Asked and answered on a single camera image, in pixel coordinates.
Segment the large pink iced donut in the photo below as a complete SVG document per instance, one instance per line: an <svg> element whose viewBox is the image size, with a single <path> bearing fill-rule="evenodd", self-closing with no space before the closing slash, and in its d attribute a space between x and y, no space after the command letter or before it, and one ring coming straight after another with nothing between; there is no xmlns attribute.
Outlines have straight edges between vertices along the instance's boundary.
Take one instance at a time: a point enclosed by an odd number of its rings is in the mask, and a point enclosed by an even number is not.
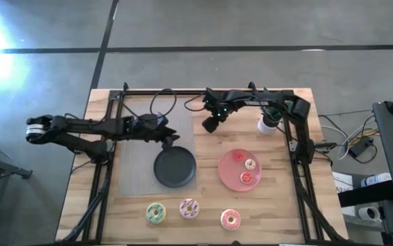
<svg viewBox="0 0 393 246"><path fill-rule="evenodd" d="M241 224L241 216L236 210L227 209L222 212L220 223L225 230L236 230Z"/></svg>

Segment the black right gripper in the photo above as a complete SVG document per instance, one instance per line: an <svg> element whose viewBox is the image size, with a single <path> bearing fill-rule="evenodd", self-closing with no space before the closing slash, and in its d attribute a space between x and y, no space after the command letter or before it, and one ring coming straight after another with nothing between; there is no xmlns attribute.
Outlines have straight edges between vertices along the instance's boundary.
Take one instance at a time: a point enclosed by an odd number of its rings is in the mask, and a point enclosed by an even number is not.
<svg viewBox="0 0 393 246"><path fill-rule="evenodd" d="M210 111L212 117L206 118L202 122L202 126L209 133L217 129L222 118L227 118L231 113L238 111L231 101L224 100L225 94L225 92L206 88L202 102L204 103L204 109Z"/></svg>

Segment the grey table mat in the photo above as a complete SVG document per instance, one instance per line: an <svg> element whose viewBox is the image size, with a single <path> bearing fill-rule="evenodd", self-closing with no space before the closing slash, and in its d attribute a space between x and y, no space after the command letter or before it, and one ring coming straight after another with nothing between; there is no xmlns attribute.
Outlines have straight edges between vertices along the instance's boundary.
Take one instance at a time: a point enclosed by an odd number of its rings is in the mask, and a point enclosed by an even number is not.
<svg viewBox="0 0 393 246"><path fill-rule="evenodd" d="M188 149L195 153L195 137L193 132L192 112L184 108L187 97L174 99L169 96L159 96L153 104L149 97L128 97L124 103L136 114L149 112L166 113L170 107L174 109L167 115L167 126L177 131L180 136L174 142L175 146ZM120 142L120 179L119 192L123 196L154 195L178 192L193 192L197 190L196 178L180 188L163 186L154 176L153 165L157 155L162 151L161 144L154 141L122 141Z"/></svg>

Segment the pink plate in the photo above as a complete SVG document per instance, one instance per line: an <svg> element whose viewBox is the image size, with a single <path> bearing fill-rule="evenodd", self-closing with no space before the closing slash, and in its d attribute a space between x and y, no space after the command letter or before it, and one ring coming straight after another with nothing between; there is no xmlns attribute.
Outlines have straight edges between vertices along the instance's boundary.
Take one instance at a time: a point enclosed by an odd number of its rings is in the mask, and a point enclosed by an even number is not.
<svg viewBox="0 0 393 246"><path fill-rule="evenodd" d="M245 158L242 162L238 163L234 160L233 153L241 151L245 154ZM256 162L256 168L248 170L245 168L245 161L247 159L253 159ZM249 184L241 182L240 176L243 172L250 172L253 176L253 180ZM220 180L227 188L233 191L246 192L255 188L262 178L262 165L260 164L257 157L250 151L245 149L233 149L226 152L219 160L217 166L217 173Z"/></svg>

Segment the white bottle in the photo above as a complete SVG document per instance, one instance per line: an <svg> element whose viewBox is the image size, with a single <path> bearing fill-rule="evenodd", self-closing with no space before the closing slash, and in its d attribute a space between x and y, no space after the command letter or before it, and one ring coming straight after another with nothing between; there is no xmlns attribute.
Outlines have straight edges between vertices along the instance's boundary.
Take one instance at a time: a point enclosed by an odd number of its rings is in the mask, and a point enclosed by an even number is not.
<svg viewBox="0 0 393 246"><path fill-rule="evenodd" d="M375 175L369 176L367 178L363 178L361 180L360 184L361 184L361 187L367 187L367 186L375 185L375 184L378 184L381 182L386 182L391 179L392 179L392 177L391 177L390 173L384 172L381 174L375 174Z"/></svg>

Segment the black power adapter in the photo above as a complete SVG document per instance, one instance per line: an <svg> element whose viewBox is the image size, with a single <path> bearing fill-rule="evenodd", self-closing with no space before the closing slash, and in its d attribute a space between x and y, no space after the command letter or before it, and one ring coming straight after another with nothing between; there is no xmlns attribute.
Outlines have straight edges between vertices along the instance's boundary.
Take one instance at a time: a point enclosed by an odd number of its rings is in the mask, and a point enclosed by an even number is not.
<svg viewBox="0 0 393 246"><path fill-rule="evenodd" d="M351 157L358 157L373 145L373 141L374 140L371 137L365 137L360 139L357 143L355 143L349 148L349 155Z"/></svg>

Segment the large green iced donut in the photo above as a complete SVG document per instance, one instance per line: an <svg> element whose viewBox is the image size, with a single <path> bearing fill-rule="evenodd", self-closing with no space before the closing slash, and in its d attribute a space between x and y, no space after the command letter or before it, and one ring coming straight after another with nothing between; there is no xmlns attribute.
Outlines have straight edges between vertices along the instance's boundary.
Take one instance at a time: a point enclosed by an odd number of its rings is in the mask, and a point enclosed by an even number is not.
<svg viewBox="0 0 393 246"><path fill-rule="evenodd" d="M146 209L146 219L149 223L158 224L163 222L166 214L166 207L158 202L152 203Z"/></svg>

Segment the pink white striped donut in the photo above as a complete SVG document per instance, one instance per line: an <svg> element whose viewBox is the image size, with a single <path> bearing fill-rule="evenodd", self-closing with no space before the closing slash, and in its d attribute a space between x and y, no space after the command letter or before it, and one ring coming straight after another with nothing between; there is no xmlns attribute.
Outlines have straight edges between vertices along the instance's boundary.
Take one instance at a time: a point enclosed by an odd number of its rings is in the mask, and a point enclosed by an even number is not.
<svg viewBox="0 0 393 246"><path fill-rule="evenodd" d="M200 205L195 199L187 198L180 203L180 214L185 219L194 219L198 216Z"/></svg>

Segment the white plant pot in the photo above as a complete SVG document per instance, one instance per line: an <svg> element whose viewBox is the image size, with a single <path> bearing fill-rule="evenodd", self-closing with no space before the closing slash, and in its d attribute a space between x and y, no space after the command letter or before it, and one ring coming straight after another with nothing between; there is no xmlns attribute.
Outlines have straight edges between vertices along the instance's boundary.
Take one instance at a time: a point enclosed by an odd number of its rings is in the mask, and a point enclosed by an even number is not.
<svg viewBox="0 0 393 246"><path fill-rule="evenodd" d="M271 120L266 116L262 116L258 121L258 130L264 135L271 135L277 130L279 123L279 121Z"/></svg>

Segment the black plate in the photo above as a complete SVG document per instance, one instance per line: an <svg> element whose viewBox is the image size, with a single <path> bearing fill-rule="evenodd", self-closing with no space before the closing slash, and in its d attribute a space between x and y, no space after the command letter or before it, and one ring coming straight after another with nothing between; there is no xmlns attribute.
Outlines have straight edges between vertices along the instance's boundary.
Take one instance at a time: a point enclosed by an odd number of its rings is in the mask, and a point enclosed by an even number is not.
<svg viewBox="0 0 393 246"><path fill-rule="evenodd" d="M196 161L186 148L172 146L162 150L154 160L155 178L165 187L179 188L187 185L195 176Z"/></svg>

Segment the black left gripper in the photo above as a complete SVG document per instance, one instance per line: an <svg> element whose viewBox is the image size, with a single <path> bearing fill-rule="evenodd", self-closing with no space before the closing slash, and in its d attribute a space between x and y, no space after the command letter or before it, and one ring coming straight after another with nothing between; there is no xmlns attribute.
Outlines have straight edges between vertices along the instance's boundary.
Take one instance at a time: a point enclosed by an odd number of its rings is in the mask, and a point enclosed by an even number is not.
<svg viewBox="0 0 393 246"><path fill-rule="evenodd" d="M148 141L162 141L162 149L173 146L175 140L179 139L176 130L167 127L168 119L158 114L143 114L134 118L128 124L128 134L131 139Z"/></svg>

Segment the black shelf bar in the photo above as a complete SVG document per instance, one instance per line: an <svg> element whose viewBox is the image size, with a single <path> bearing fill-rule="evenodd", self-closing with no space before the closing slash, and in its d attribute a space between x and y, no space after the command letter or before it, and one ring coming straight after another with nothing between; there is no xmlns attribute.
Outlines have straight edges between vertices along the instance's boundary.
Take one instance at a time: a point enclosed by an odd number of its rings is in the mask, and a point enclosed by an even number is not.
<svg viewBox="0 0 393 246"><path fill-rule="evenodd" d="M338 194L342 208L393 200L393 183L391 180L373 184L367 187L356 188Z"/></svg>

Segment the white paper sheet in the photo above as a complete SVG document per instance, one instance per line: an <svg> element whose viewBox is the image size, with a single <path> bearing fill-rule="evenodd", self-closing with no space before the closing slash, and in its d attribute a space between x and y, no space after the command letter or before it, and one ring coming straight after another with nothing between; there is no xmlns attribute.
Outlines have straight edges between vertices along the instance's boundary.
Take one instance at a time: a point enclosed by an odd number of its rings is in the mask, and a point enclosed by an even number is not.
<svg viewBox="0 0 393 246"><path fill-rule="evenodd" d="M353 190L353 178L351 175L332 172L333 179L336 186L336 192L342 193L345 191Z"/></svg>

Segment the white tape roll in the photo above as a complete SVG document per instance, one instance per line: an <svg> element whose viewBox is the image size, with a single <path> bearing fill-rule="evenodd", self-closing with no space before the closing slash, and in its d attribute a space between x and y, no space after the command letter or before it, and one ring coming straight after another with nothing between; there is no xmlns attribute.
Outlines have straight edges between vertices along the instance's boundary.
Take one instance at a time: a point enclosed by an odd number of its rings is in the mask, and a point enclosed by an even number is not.
<svg viewBox="0 0 393 246"><path fill-rule="evenodd" d="M358 210L358 215L365 221L380 221L381 214L374 206L363 207Z"/></svg>

